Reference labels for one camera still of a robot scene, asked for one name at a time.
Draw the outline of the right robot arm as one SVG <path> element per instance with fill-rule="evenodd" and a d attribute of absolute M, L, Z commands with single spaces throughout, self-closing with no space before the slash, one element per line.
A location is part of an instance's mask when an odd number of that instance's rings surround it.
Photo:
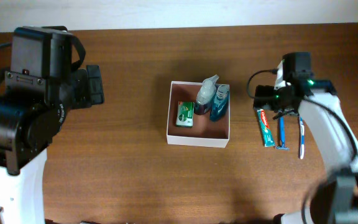
<path fill-rule="evenodd" d="M 285 54 L 273 86 L 259 85 L 253 99 L 257 111 L 276 118 L 298 116 L 309 127 L 326 170 L 326 178 L 305 195 L 299 211 L 281 213 L 274 223 L 358 223 L 358 140 L 349 127 L 330 80 L 318 80 L 308 52 Z"/>

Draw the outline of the clear foaming soap pump bottle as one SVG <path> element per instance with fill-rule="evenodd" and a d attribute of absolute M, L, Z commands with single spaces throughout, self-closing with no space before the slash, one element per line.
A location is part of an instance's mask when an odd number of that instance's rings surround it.
<path fill-rule="evenodd" d="M 196 96 L 195 114 L 203 115 L 211 109 L 212 100 L 217 90 L 216 82 L 218 79 L 219 76 L 214 75 L 203 81 L 203 84 Z"/>

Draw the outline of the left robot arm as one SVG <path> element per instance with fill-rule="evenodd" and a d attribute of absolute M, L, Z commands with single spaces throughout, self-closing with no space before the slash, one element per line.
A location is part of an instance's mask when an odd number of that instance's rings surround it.
<path fill-rule="evenodd" d="M 47 149 L 72 110 L 104 103 L 101 70 L 64 26 L 14 30 L 0 69 L 0 223 L 45 223 Z"/>

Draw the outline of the teal mouthwash bottle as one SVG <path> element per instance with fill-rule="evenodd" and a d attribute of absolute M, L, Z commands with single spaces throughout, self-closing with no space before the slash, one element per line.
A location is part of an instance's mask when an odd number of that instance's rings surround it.
<path fill-rule="evenodd" d="M 229 85 L 220 85 L 215 94 L 211 114 L 209 119 L 211 121 L 220 120 L 227 110 L 227 103 L 229 101 L 230 88 Z"/>

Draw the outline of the green white soap box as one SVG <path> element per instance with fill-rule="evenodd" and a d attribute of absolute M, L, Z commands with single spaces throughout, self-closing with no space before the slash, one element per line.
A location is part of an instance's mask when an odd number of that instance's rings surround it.
<path fill-rule="evenodd" d="M 193 127 L 193 115 L 194 115 L 194 103 L 190 101 L 179 101 L 176 126 L 192 128 Z"/>

